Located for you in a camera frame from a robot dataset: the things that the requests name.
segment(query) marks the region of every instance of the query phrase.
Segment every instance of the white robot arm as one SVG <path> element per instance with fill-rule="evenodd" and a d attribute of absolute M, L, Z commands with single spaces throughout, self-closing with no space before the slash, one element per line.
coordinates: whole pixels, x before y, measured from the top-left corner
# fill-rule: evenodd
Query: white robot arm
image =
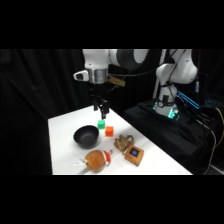
<path fill-rule="evenodd" d="M 103 84 L 107 82 L 109 64 L 133 71 L 143 64 L 148 51 L 148 49 L 83 49 L 86 70 L 75 73 L 74 79 Z"/>
<path fill-rule="evenodd" d="M 104 99 L 109 65 L 133 71 L 143 64 L 148 52 L 149 49 L 83 49 L 85 70 L 75 73 L 74 79 L 90 83 L 94 110 L 100 108 L 102 119 L 109 113 L 109 103 Z"/>

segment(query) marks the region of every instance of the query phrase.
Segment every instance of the green light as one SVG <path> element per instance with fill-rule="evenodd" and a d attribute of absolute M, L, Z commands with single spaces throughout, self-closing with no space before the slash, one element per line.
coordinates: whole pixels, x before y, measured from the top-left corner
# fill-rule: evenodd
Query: green light
<path fill-rule="evenodd" d="M 157 102 L 155 103 L 155 106 L 153 107 L 153 110 L 155 110 L 155 109 L 156 109 L 156 105 L 157 105 Z"/>
<path fill-rule="evenodd" d="M 170 110 L 168 118 L 173 119 L 175 117 L 175 113 L 173 112 L 173 108 Z"/>

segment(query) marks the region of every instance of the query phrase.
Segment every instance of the black bowl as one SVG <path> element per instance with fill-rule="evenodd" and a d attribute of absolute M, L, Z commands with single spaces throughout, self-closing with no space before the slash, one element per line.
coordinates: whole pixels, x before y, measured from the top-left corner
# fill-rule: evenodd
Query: black bowl
<path fill-rule="evenodd" d="M 94 145 L 99 137 L 99 129 L 95 126 L 85 126 L 74 134 L 74 140 L 82 148 Z"/>

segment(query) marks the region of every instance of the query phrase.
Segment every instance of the white table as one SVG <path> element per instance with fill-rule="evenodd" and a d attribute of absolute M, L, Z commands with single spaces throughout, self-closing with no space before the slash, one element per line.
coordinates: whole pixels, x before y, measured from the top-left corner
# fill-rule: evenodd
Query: white table
<path fill-rule="evenodd" d="M 95 148 L 90 150 L 80 148 L 73 140 L 74 133 L 86 125 L 97 126 L 100 118 L 100 111 L 94 112 L 91 106 L 49 120 L 54 175 L 191 175 L 112 110 L 107 115 L 106 125 L 114 127 L 114 137 L 106 137 L 105 130 L 100 130 Z M 139 167 L 126 161 L 122 153 L 114 147 L 115 138 L 118 138 L 120 134 L 133 135 L 135 146 L 145 151 Z M 111 149 L 114 150 L 111 155 L 111 164 L 98 172 L 89 170 L 86 165 L 74 166 L 79 158 L 84 159 L 93 150 L 109 152 Z"/>

